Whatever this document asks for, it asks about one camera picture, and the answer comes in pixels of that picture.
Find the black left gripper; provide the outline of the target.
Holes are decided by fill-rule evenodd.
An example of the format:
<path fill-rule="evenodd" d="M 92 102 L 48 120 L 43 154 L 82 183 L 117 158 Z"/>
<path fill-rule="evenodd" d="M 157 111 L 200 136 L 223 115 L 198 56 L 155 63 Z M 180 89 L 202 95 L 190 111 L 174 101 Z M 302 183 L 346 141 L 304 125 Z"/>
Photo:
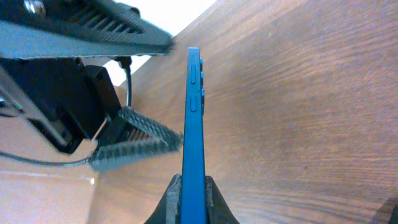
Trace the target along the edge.
<path fill-rule="evenodd" d="M 178 152 L 182 134 L 121 108 L 107 70 L 72 58 L 163 55 L 173 46 L 168 32 L 121 2 L 1 1 L 1 115 L 27 120 L 65 154 L 116 116 L 88 159 L 97 172 Z"/>

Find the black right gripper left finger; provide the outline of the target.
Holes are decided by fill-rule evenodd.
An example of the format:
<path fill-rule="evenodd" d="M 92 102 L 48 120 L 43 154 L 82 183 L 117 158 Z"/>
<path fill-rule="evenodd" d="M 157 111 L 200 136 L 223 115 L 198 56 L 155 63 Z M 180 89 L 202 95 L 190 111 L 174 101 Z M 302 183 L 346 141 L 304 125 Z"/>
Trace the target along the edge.
<path fill-rule="evenodd" d="M 145 224 L 179 224 L 182 175 L 175 174 Z"/>

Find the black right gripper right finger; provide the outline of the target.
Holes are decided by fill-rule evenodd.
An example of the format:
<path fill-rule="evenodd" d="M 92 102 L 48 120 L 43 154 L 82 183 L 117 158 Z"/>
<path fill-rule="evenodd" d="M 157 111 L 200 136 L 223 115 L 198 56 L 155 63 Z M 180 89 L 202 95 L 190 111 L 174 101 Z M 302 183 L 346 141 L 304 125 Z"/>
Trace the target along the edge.
<path fill-rule="evenodd" d="M 206 211 L 209 224 L 239 224 L 212 177 L 205 177 Z"/>

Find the blue smartphone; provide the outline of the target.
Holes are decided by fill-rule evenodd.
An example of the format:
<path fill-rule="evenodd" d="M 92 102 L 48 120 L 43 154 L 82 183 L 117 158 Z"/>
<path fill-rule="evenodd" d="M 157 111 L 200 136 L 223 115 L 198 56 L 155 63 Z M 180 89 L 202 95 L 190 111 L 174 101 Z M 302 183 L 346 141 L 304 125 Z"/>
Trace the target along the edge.
<path fill-rule="evenodd" d="M 203 59 L 198 47 L 187 55 L 180 223 L 208 223 L 203 141 Z"/>

